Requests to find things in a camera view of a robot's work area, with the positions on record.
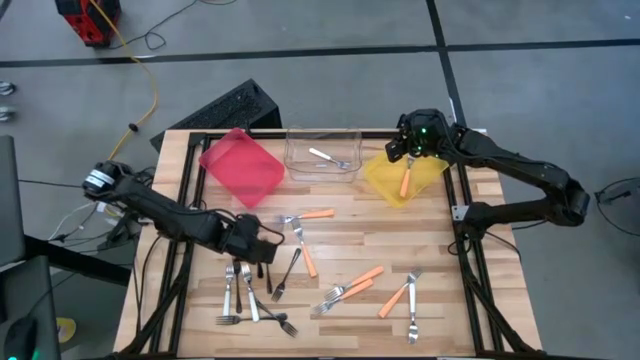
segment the orange handle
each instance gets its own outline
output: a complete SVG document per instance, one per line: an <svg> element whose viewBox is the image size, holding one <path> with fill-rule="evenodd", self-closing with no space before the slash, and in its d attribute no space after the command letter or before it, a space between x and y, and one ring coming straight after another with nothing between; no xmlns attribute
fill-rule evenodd
<svg viewBox="0 0 640 360"><path fill-rule="evenodd" d="M334 209L312 211L306 214L300 215L300 219L316 219L321 217L333 217L336 214Z"/></svg>
<svg viewBox="0 0 640 360"><path fill-rule="evenodd" d="M393 309L393 306L398 302L398 300L400 300L400 296L402 296L402 293L404 292L404 288L406 287L407 287L407 284L402 285L402 287L398 291L396 291L395 294L393 294L391 299L389 299L389 301L387 301L387 303L384 304L382 309L380 309L380 311L378 312L378 316L381 319L384 319L387 317L387 315L389 315L389 312L391 311L391 309Z"/></svg>
<svg viewBox="0 0 640 360"><path fill-rule="evenodd" d="M375 268L367 271L357 279L353 280L349 286L355 286L360 284L361 282L376 277L384 272L384 266L376 266Z"/></svg>
<svg viewBox="0 0 640 360"><path fill-rule="evenodd" d="M307 270L309 271L309 276L312 278L318 276L318 272L316 272L316 267L313 266L313 262L311 261L311 256L309 255L309 251L307 251L307 247L302 245L302 255L304 255L304 262L307 264Z"/></svg>
<svg viewBox="0 0 640 360"><path fill-rule="evenodd" d="M400 196L407 196L407 189L409 188L409 175L411 174L411 169L407 169L404 172L404 178L402 179L402 187L400 188Z"/></svg>
<svg viewBox="0 0 640 360"><path fill-rule="evenodd" d="M342 295L341 299L342 300L346 300L346 299L350 298L351 296L359 293L360 291L363 291L363 290L371 287L371 285L373 285L373 280L371 280L371 279L366 280L365 282L352 287L351 290L349 290L346 293L344 293L344 295Z"/></svg>

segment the clear plastic container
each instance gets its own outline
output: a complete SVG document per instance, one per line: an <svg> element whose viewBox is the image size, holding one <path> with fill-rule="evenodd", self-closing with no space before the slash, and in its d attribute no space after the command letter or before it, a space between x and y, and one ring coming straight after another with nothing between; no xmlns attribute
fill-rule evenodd
<svg viewBox="0 0 640 360"><path fill-rule="evenodd" d="M362 167L361 149L362 133L357 129L294 127L287 131L284 165L296 181L352 182ZM313 152L328 155L335 162Z"/></svg>

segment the orange-handled utensil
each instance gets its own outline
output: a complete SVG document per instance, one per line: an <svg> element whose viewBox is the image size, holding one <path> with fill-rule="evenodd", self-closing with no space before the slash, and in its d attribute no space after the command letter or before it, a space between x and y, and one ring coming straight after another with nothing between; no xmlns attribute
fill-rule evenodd
<svg viewBox="0 0 640 360"><path fill-rule="evenodd" d="M298 216L299 219L317 219L323 217L333 217L336 214L334 209L312 211Z"/></svg>
<svg viewBox="0 0 640 360"><path fill-rule="evenodd" d="M400 297L402 296L402 293L404 293L404 289L407 287L407 285L409 285L409 283L404 283L402 287L398 291L396 291L395 294L393 294L391 299L389 299L389 301L387 301L387 303L384 304L382 309L380 309L380 311L378 312L378 316L381 319L384 319L387 317L387 315L389 315L389 312L391 312L391 309L393 309L393 307L398 302L398 300L400 300Z"/></svg>
<svg viewBox="0 0 640 360"><path fill-rule="evenodd" d="M304 244L304 237L302 235L302 226L300 226L300 221L296 218L291 220L291 226L293 226L293 232L296 233L298 240L300 240L300 247L302 247L302 255L304 256L304 262L307 264L307 271L309 271L309 276L312 278L318 276L318 272L316 271L316 267L313 265L313 261L311 261L311 255L309 255L309 250Z"/></svg>
<svg viewBox="0 0 640 360"><path fill-rule="evenodd" d="M337 298L340 295L344 294L347 290L351 289L352 287L360 284L361 282L364 282L365 280L372 279L382 274L383 272L384 272L384 266L376 266L373 269L367 271L366 273L360 275L358 278L356 278L349 284L345 286L334 287L331 291L325 294L324 299L333 300L334 298Z"/></svg>
<svg viewBox="0 0 640 360"><path fill-rule="evenodd" d="M361 282L360 284L352 287L346 293L344 293L344 295L342 295L340 297L340 300L347 300L348 298L352 297L353 295L370 288L372 285L373 285L373 280L367 279L367 280Z"/></svg>
<svg viewBox="0 0 640 360"><path fill-rule="evenodd" d="M325 301L320 305L317 305L315 307L313 307L311 309L311 313L314 315L321 315L326 313L327 311L331 310L331 308L333 307L333 305L335 305L336 303L342 301L342 300L346 300L348 298L350 298L351 296L364 291L365 289L368 289L369 287L371 287L373 285L373 280L368 279L365 280L364 282L354 286L353 288L351 288L351 290L347 291L344 295L342 295L341 297L337 297L333 300L329 300L329 301Z"/></svg>
<svg viewBox="0 0 640 360"><path fill-rule="evenodd" d="M304 241L300 240L300 246L302 246L302 255L304 256L304 262L307 264L307 270L309 271L309 276L314 278L318 276L318 272L316 271L315 265L313 265L313 261L311 261L311 255L309 255L309 251L307 247L304 245Z"/></svg>
<svg viewBox="0 0 640 360"><path fill-rule="evenodd" d="M407 190L409 189L409 178L411 178L411 166L416 158L409 155L407 170L404 172L404 177L402 178L402 186L400 187L400 196L406 197Z"/></svg>
<svg viewBox="0 0 640 360"><path fill-rule="evenodd" d="M389 301L387 301L387 303L384 304L382 306L382 309L380 309L380 311L378 312L378 316L381 319L384 319L385 317L387 317L387 315L389 315L389 312L391 311L391 309L393 309L393 306L398 302L398 300L400 299L400 296L402 296L402 293L404 292L404 289L409 284L415 283L416 280L418 280L418 277L420 277L421 274L422 274L422 269L420 269L420 268L415 268L409 273L409 276L407 276L407 282L405 282L402 285L402 287L400 289L398 289L398 291L396 291L395 294L393 294L391 299L389 299Z"/></svg>

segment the black case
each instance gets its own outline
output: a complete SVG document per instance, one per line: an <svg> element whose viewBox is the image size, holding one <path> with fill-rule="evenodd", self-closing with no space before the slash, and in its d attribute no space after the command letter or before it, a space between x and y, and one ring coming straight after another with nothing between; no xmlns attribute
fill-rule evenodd
<svg viewBox="0 0 640 360"><path fill-rule="evenodd" d="M172 129L282 129L280 110L269 95L249 79L171 126ZM164 131L149 140L160 152Z"/></svg>

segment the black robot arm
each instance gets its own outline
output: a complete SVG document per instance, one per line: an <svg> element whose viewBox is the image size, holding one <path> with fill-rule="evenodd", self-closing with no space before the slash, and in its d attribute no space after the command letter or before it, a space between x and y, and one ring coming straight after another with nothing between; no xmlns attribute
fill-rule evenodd
<svg viewBox="0 0 640 360"><path fill-rule="evenodd" d="M215 210L193 210L151 190L127 165L98 163L82 187L85 196L107 204L123 204L154 221L158 232L174 241L193 241L218 253L227 252L240 260L271 264L277 244L259 240L257 217L235 218Z"/></svg>
<svg viewBox="0 0 640 360"><path fill-rule="evenodd" d="M589 195L558 166L504 150L489 137L467 127L449 126L444 115L435 109L402 115L398 128L399 135L386 145L391 162L406 153L413 157L434 156L450 164L488 167L544 191L546 196L540 200L458 206L453 210L454 220L469 236L482 238L494 224L547 220L560 226L578 226L584 222Z"/></svg>

